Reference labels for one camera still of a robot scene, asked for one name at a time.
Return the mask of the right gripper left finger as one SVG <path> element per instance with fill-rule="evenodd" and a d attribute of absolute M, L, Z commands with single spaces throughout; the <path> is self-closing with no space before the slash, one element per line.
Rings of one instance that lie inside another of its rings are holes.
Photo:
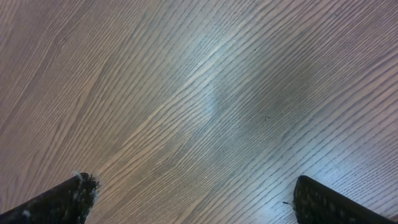
<path fill-rule="evenodd" d="M 84 224 L 100 183 L 86 172 L 1 214 L 1 224 Z"/>

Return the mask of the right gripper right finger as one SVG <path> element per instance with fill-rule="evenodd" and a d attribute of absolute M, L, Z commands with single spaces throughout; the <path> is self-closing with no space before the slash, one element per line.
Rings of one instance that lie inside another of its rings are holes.
<path fill-rule="evenodd" d="M 293 196 L 299 224 L 395 224 L 306 175 L 297 178 Z"/>

